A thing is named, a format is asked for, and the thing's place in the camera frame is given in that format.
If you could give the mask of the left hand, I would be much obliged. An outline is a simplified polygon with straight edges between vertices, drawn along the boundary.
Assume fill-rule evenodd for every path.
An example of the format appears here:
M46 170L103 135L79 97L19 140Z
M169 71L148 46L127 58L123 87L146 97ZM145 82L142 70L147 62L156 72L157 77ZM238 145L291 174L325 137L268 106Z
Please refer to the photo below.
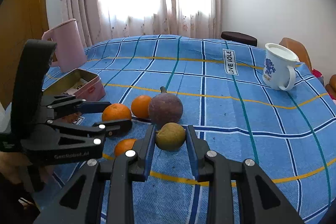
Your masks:
M12 184L23 183L25 186L33 186L32 178L28 173L28 167L33 164L29 159L18 152L1 152L1 174Z

